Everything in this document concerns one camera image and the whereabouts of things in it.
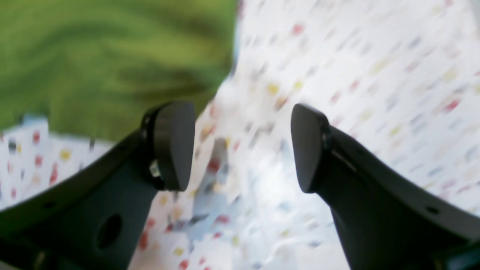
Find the yellow dot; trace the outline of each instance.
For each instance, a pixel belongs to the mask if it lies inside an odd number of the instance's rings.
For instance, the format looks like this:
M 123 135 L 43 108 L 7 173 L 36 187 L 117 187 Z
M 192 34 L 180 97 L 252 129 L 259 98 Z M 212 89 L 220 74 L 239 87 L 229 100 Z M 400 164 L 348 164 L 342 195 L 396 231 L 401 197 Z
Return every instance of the yellow dot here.
M 240 245 L 240 239 L 239 239 L 238 235 L 236 235 L 232 238 L 232 245 L 233 246 L 239 246 Z
M 63 149 L 60 151 L 60 159 L 63 161 L 68 161 L 72 156 L 72 151 L 68 149 Z
M 282 237 L 288 237 L 290 235 L 290 232 L 288 230 L 284 230 L 280 235 Z
M 276 95 L 279 90 L 280 90 L 280 86 L 278 86 L 277 84 L 268 84 L 267 85 L 267 91 L 272 96 Z
M 442 9 L 441 6 L 435 5 L 435 6 L 432 7 L 432 14 L 433 14 L 433 15 L 438 15 L 438 14 L 440 14 L 440 13 L 442 12 L 442 10 L 443 10 L 443 9 Z
M 449 83 L 449 82 L 455 80 L 457 75 L 458 75 L 458 72 L 456 71 L 456 69 L 452 68 L 449 71 L 445 72 L 444 81 Z
M 278 98 L 275 102 L 275 108 L 277 110 L 281 109 L 286 102 L 287 102 L 287 98 L 284 98 L 284 97 Z
M 241 254 L 242 254 L 242 257 L 247 260 L 249 258 L 248 256 L 248 250 L 247 250 L 247 247 L 242 245 L 241 247 Z
M 221 192 L 223 192 L 223 186 L 220 185 L 220 184 L 214 184 L 213 185 L 213 191 L 221 193 Z
M 380 71 L 382 71 L 388 65 L 388 63 L 389 63 L 388 59 L 383 59 L 383 60 L 379 61 L 378 63 L 376 63 L 373 66 L 371 73 L 372 74 L 379 73 Z
M 183 208 L 182 207 L 174 207 L 172 210 L 172 218 L 173 220 L 177 221 L 183 215 Z
M 230 136 L 228 136 L 227 138 L 225 138 L 225 146 L 228 148 L 230 146 L 232 142 L 232 138 Z
M 427 189 L 429 187 L 432 187 L 434 184 L 435 184 L 435 182 L 431 182 L 431 183 L 428 183 L 428 184 L 424 185 L 422 188 Z
M 167 197 L 167 195 L 162 195 L 162 196 L 160 197 L 160 205 L 161 205 L 161 206 L 164 206 L 167 202 L 168 202 L 168 197 Z
M 193 198 L 193 197 L 195 197 L 195 194 L 197 194 L 197 190 L 196 190 L 196 189 L 195 189 L 195 190 L 192 190 L 192 191 L 188 194 L 188 197 Z
M 363 121 L 367 121 L 367 120 L 370 119 L 371 116 L 372 116 L 372 111 L 371 110 L 364 110 L 360 114 L 360 119 L 363 120 Z
M 303 88 L 303 83 L 300 82 L 300 81 L 296 82 L 296 83 L 293 85 L 293 89 L 294 89 L 295 91 L 300 91 L 302 88 Z
M 179 248 L 177 247 L 174 251 L 173 251 L 173 254 L 177 255 L 177 256 L 181 256 L 183 254 L 183 251 L 184 249 L 183 248 Z
M 211 123 L 207 123 L 203 126 L 201 132 L 200 132 L 200 139 L 205 140 L 209 135 L 210 132 L 212 131 L 213 125 Z
M 400 131 L 402 130 L 402 126 L 397 126 L 396 128 L 392 129 L 392 131 L 390 131 L 390 136 L 395 136 L 397 135 L 398 133 L 400 133 Z
M 38 175 L 38 174 L 35 173 L 35 174 L 32 176 L 32 183 L 33 183 L 33 184 L 41 184 L 40 175 Z

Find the green cushion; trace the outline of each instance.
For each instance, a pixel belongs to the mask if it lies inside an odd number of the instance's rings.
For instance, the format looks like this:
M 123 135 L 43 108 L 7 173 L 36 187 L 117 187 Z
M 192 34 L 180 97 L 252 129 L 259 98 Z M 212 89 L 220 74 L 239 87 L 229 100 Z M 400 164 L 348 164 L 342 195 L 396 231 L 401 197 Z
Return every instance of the green cushion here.
M 234 0 L 0 1 L 0 128 L 25 113 L 120 140 L 150 107 L 197 114 L 231 68 Z

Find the red dot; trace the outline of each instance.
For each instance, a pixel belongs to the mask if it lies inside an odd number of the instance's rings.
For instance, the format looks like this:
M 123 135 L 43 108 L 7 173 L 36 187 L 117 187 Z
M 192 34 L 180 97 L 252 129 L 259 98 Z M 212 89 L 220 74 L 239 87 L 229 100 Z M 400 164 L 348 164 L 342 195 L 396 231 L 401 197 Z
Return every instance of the red dot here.
M 40 132 L 39 131 L 33 132 L 33 142 L 35 144 L 40 142 Z
M 169 224 L 169 225 L 167 226 L 167 228 L 165 229 L 165 232 L 166 232 L 166 233 L 169 233 L 169 232 L 171 232 L 172 230 L 173 230 L 173 224 Z
M 147 220 L 147 228 L 153 228 L 155 226 L 156 220 L 154 218 L 148 218 Z
M 406 68 L 405 68 L 405 71 L 407 72 L 411 72 L 413 70 L 415 70 L 419 65 L 419 62 L 417 61 L 413 61 L 412 63 L 410 63 Z
M 146 250 L 148 247 L 148 232 L 143 232 L 142 236 L 140 236 L 140 241 L 138 241 L 138 248 L 141 251 Z
M 217 116 L 217 108 L 215 104 L 212 104 L 212 106 L 210 107 L 210 117 L 215 118 L 216 116 Z
M 337 103 L 338 100 L 340 99 L 340 96 L 341 96 L 340 91 L 337 91 L 337 92 L 331 97 L 330 101 L 335 104 L 335 103 Z
M 213 125 L 212 128 L 210 129 L 210 134 L 215 133 L 216 131 L 216 125 Z
M 35 166 L 41 167 L 43 162 L 43 157 L 42 156 L 36 156 L 35 157 Z
M 220 216 L 217 217 L 215 222 L 227 224 L 227 223 L 230 222 L 230 218 L 228 216 L 225 216 L 225 215 L 220 215 Z
M 357 88 L 359 87 L 359 84 L 360 84 L 360 80 L 356 80 L 355 82 L 353 82 L 352 85 L 350 86 L 350 91 L 354 92 L 355 90 L 357 90 Z
M 55 184 L 57 182 L 59 173 L 57 169 L 53 169 L 52 174 L 50 175 L 50 185 Z
M 448 104 L 448 105 L 445 107 L 445 110 L 446 110 L 447 112 L 451 112 L 451 111 L 453 111 L 459 104 L 460 104 L 460 100 L 455 99 L 454 101 L 452 101 L 450 104 Z
M 188 268 L 188 265 L 189 265 L 188 260 L 183 260 L 181 261 L 179 268 L 182 270 L 186 270 Z
M 439 195 L 440 199 L 448 200 L 448 192 L 443 192 Z
M 236 142 L 234 145 L 233 145 L 233 151 L 237 151 L 240 147 L 240 141 Z
M 220 161 L 216 159 L 211 159 L 210 162 L 208 163 L 207 169 L 210 172 L 217 173 L 218 170 L 220 169 Z
M 460 188 L 456 193 L 457 193 L 457 194 L 461 194 L 461 193 L 463 193 L 463 192 L 465 192 L 465 191 L 470 190 L 471 188 L 472 188 L 471 185 L 467 185 L 467 186 L 464 186 L 464 187 Z
M 343 121 L 343 118 L 341 116 L 337 116 L 333 119 L 332 126 L 337 127 L 342 123 L 342 121 Z
M 296 24 L 292 28 L 292 32 L 295 35 L 300 35 L 301 33 L 303 33 L 304 30 L 305 30 L 305 27 L 301 24 Z

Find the black plastic arm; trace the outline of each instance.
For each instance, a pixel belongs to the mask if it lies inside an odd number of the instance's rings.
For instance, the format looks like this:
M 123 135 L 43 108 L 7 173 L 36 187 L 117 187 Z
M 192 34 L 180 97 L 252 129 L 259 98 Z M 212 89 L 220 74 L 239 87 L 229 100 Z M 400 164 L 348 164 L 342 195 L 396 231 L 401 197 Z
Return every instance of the black plastic arm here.
M 92 165 L 0 212 L 0 260 L 23 270 L 126 270 L 158 190 L 186 189 L 194 134 L 192 104 L 150 110 Z
M 352 270 L 479 269 L 480 219 L 397 174 L 314 108 L 295 105 L 291 133 L 302 191 L 330 206 Z

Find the round hole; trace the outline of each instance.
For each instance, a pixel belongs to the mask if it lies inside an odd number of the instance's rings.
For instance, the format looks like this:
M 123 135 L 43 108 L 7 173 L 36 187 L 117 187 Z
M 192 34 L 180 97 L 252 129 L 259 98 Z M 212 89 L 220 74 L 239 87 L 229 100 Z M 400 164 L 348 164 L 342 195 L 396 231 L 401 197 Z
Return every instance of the round hole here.
M 434 215 L 440 214 L 440 211 L 437 208 L 431 207 L 431 206 L 427 206 L 427 211 L 429 211 L 430 213 L 432 213 Z
M 120 235 L 121 231 L 121 217 L 119 215 L 111 216 L 105 221 L 100 227 L 100 231 L 97 236 L 97 246 L 100 249 L 109 247 L 117 237 Z
M 57 205 L 56 202 L 50 201 L 50 202 L 46 202 L 46 203 L 43 205 L 43 208 L 45 208 L 45 209 L 52 209 L 52 208 L 54 208 L 56 205 Z

